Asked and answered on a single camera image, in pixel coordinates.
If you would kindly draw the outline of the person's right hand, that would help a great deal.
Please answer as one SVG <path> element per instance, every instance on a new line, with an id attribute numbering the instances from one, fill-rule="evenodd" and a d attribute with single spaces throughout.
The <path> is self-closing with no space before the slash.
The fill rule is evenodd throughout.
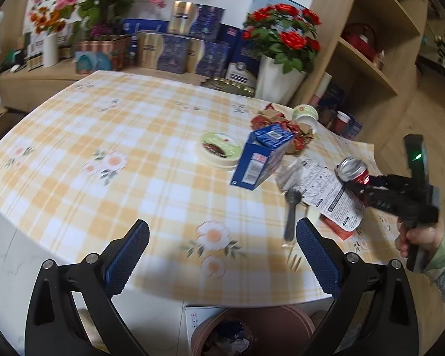
<path id="1" fill-rule="evenodd" d="M 425 225 L 407 230 L 403 220 L 397 219 L 399 235 L 395 240 L 395 247 L 404 258 L 408 257 L 411 246 L 417 245 L 427 252 L 427 259 L 431 260 L 441 245 L 445 234 L 445 220 L 439 218 L 435 225 Z"/>

